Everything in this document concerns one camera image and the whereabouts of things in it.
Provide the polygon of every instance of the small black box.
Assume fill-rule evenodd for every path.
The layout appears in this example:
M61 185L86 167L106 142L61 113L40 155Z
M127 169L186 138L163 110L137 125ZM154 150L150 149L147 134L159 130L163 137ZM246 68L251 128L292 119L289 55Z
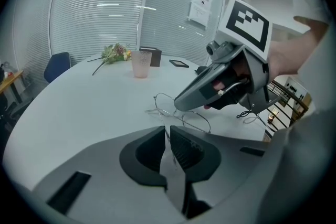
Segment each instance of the small black box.
M152 53L151 67L160 66L162 51L153 47L140 47L140 50L149 51Z

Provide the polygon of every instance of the metal rack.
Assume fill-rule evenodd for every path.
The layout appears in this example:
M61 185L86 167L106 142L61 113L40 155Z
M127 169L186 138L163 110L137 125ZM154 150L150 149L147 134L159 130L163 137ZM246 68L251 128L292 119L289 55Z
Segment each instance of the metal rack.
M283 106L283 108L281 108L279 105L275 104L274 106L279 110L279 112L282 112L283 115L285 115L289 120L290 120L290 124L289 126L291 126L295 121L299 120L300 118L303 117L303 115L308 111L308 107L307 105L305 105L299 98L297 98L293 93L291 93L289 90L287 90L284 86L282 86L281 84L279 84L277 81L272 81L268 86L268 89L273 92L274 94L276 94L277 96L280 96L280 101L278 102L279 104L281 104ZM298 107L295 109L293 107L291 107L288 104L288 101L290 99L294 99L295 103L298 105ZM283 110L284 108L288 106L291 108L292 113L291 115L288 115L287 113L285 113ZM288 126L286 126L283 121L273 113L273 111L270 111L270 109L267 109L273 116L274 118L276 118L285 128L287 128ZM278 128L273 124L273 122L268 119L267 122L272 125L273 128L275 128L275 130L278 130ZM269 137L271 137L270 133L268 131L266 131L267 135Z

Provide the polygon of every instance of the chair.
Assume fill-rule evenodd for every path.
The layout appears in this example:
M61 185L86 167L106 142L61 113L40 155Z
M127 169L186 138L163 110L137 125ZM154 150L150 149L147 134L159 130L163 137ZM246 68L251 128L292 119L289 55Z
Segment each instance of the chair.
M8 107L8 100L4 93L0 94L0 118L7 122L11 127L17 122L18 116L21 116L34 98L28 98L18 105Z
M63 74L71 67L71 58L68 52L61 52L60 54L54 54L44 71L44 78L51 83L58 76Z

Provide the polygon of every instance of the pink plastic cup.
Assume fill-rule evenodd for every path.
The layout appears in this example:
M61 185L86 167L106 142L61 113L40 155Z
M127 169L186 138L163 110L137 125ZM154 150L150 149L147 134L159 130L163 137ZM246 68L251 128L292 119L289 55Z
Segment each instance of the pink plastic cup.
M131 52L131 56L134 76L136 78L147 78L152 53L149 51L134 50Z

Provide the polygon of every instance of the eyeglasses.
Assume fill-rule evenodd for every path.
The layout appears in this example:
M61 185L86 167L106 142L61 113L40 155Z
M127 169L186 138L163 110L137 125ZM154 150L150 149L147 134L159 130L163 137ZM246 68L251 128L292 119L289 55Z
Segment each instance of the eyeglasses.
M169 113L168 111L166 111L166 110L164 110L164 109L160 109L160 108L158 107L158 103L157 103L157 99L158 99L158 96L160 96L160 94L161 94L161 95L164 95L164 96L166 96L166 97L168 97L168 98L170 98L170 99L172 99L173 101L175 100L175 99L172 98L171 96L169 96L169 95L167 95L167 94L165 94L165 93L163 93L163 92L160 92L160 93L158 93L157 95L154 96L154 104L155 104L155 107L156 107L156 108L155 108L155 109L151 109L151 110L146 110L145 112L146 112L146 113L151 113L151 112L153 112L153 111L157 111L157 112L159 113L160 119L161 119L161 121L162 121L162 123L163 123L163 125L164 125L164 127L165 127L165 132L166 132L166 135L167 135L168 140L169 140L170 138L169 138L168 132L167 132L167 130L166 130L165 123L164 123L164 121L163 121L163 119L162 119L162 115L163 115L163 116L168 116L168 117L174 117L174 118L178 119L179 121L182 121L184 127L185 127L185 124L187 124L187 125L189 125L189 126L195 128L195 129L198 129L198 130L202 131L202 132L205 132L205 133L211 133L211 125L210 125L209 121L208 121L205 117L203 117L202 115L200 115L199 113L197 113L197 112L195 112L195 111L185 111L184 114L183 114L181 117L178 117L178 116L176 115L177 109L175 109L174 113ZM193 124L190 124L190 123L188 123L188 122L185 122L184 117L187 115L187 113L194 113L194 114L198 115L199 117L201 117L203 120L205 120L206 123L209 125L209 130L208 130L208 131L205 131L205 130L203 130L203 129L201 129L201 128L199 128L199 127L193 125Z

